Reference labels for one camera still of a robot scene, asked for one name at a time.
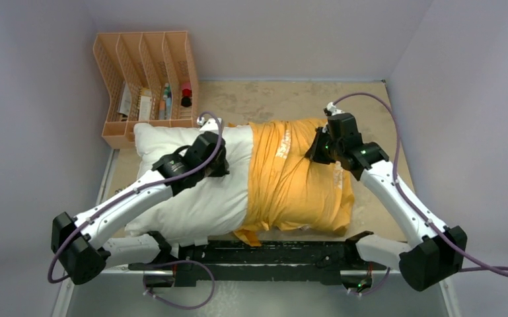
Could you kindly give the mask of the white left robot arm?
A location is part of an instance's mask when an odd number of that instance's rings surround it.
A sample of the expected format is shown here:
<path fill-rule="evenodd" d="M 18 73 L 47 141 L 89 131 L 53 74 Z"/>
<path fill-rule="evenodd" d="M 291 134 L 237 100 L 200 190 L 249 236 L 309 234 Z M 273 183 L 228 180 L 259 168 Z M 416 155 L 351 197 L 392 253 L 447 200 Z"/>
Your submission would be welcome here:
<path fill-rule="evenodd" d="M 225 140 L 220 131 L 203 131 L 191 145 L 162 156 L 137 181 L 104 203 L 70 216 L 61 213 L 52 221 L 47 272 L 50 283 L 70 279 L 87 283 L 104 269 L 124 264 L 166 268 L 176 255 L 175 245 L 158 230 L 127 238 L 113 235 L 150 208 L 169 201 L 208 177 L 229 173 Z"/>

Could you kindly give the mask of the red and black bottle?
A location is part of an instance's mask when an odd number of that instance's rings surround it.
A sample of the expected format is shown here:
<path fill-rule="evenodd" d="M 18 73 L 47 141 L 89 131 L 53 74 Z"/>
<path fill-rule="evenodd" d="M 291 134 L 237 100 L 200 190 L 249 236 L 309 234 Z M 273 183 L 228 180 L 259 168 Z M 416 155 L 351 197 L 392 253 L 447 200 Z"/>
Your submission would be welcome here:
<path fill-rule="evenodd" d="M 182 97 L 180 105 L 188 108 L 192 105 L 192 85 L 191 82 L 182 83 L 181 86 Z"/>

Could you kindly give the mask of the pink plastic file organizer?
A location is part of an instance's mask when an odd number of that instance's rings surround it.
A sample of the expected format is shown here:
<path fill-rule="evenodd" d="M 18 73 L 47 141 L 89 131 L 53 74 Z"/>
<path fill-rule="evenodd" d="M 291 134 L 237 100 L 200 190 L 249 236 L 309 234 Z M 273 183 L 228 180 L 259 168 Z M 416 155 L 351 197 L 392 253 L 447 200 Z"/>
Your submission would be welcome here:
<path fill-rule="evenodd" d="M 134 146 L 133 128 L 137 123 L 154 127 L 195 127 L 200 105 L 200 90 L 190 35 L 186 31 L 107 32 L 96 36 L 92 47 L 94 58 L 110 97 L 102 138 L 112 149 Z M 191 82 L 192 105 L 180 105 L 181 84 Z M 127 83 L 131 91 L 131 112 L 118 113 L 118 105 Z M 169 120 L 158 119 L 163 88 L 172 92 Z M 141 88 L 149 88 L 153 109 L 148 121 L 139 121 L 138 98 Z"/>

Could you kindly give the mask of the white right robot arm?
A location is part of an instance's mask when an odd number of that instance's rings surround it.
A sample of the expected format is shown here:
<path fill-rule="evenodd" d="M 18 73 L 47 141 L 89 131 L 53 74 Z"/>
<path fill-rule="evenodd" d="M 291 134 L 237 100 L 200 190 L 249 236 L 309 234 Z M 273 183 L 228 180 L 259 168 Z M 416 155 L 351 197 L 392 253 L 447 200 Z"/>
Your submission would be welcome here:
<path fill-rule="evenodd" d="M 468 237 L 459 227 L 448 227 L 407 187 L 387 154 L 375 142 L 365 143 L 357 122 L 349 113 L 327 115 L 326 125 L 316 135 L 306 158 L 321 164 L 338 163 L 382 203 L 405 235 L 405 242 L 389 240 L 371 232 L 348 238 L 344 259 L 359 269 L 375 262 L 401 273 L 416 291 L 457 273 Z"/>

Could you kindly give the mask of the beige paper card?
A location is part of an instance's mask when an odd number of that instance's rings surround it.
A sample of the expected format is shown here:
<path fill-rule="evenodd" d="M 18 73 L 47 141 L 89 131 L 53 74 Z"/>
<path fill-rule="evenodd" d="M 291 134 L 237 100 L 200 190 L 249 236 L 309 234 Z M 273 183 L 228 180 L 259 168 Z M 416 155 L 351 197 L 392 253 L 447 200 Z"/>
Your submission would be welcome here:
<path fill-rule="evenodd" d="M 153 96 L 149 88 L 141 88 L 139 91 L 138 98 L 138 120 L 148 121 L 151 116 L 151 110 L 153 109 Z"/>

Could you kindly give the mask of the teal and orange tube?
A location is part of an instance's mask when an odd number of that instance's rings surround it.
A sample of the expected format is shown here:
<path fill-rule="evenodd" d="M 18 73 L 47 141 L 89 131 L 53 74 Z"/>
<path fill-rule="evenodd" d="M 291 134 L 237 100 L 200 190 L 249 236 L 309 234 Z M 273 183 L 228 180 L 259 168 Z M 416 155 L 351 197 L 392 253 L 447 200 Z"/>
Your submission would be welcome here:
<path fill-rule="evenodd" d="M 172 92 L 168 83 L 164 85 L 162 102 L 159 106 L 158 119 L 169 120 L 172 112 Z"/>

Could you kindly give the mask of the white paper booklet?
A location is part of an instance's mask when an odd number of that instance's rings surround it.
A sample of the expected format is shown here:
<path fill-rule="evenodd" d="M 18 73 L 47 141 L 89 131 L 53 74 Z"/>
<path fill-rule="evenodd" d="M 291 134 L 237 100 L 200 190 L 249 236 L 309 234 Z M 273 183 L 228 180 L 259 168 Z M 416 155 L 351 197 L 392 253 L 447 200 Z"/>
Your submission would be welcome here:
<path fill-rule="evenodd" d="M 120 103 L 118 105 L 118 113 L 128 117 L 131 112 L 131 91 L 127 83 L 124 83 Z"/>

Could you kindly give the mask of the orange Mickey Mouse pillowcase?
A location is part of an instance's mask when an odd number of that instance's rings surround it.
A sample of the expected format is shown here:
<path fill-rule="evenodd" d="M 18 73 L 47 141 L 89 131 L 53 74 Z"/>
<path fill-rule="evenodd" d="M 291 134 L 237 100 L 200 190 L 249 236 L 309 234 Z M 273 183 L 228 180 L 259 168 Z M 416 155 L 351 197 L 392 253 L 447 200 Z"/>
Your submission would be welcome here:
<path fill-rule="evenodd" d="M 340 164 L 305 157 L 325 120 L 309 118 L 250 123 L 253 147 L 248 170 L 248 206 L 235 236 L 260 246 L 257 233 L 308 228 L 343 236 L 355 195 L 351 175 Z"/>

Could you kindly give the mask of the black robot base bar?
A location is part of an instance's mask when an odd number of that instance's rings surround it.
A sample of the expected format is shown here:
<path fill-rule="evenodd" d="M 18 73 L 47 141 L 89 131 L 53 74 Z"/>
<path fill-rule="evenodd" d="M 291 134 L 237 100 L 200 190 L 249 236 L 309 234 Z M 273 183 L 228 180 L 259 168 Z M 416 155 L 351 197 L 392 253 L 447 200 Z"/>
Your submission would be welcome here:
<path fill-rule="evenodd" d="M 187 246 L 176 257 L 162 251 L 157 267 L 176 266 L 175 287 L 194 287 L 199 281 L 317 282 L 368 289 L 372 272 L 381 264 L 355 253 L 352 239 L 343 241 L 264 241 L 249 246 L 237 240 L 211 240 Z"/>

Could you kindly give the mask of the white pillow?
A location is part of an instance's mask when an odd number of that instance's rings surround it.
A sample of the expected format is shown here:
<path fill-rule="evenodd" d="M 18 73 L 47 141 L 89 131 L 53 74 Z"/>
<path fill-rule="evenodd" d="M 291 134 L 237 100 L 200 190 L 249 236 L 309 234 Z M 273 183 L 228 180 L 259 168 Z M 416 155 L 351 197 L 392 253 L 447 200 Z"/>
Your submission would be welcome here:
<path fill-rule="evenodd" d="M 150 170 L 163 155 L 191 145 L 200 134 L 197 128 L 154 127 L 138 123 L 134 127 L 135 146 L 141 158 L 138 176 Z M 158 231 L 171 244 L 189 246 L 205 242 L 209 236 L 238 229 L 248 207 L 248 171 L 253 134 L 250 126 L 226 127 L 223 132 L 229 174 L 205 178 L 129 222 L 125 233 L 139 236 Z"/>

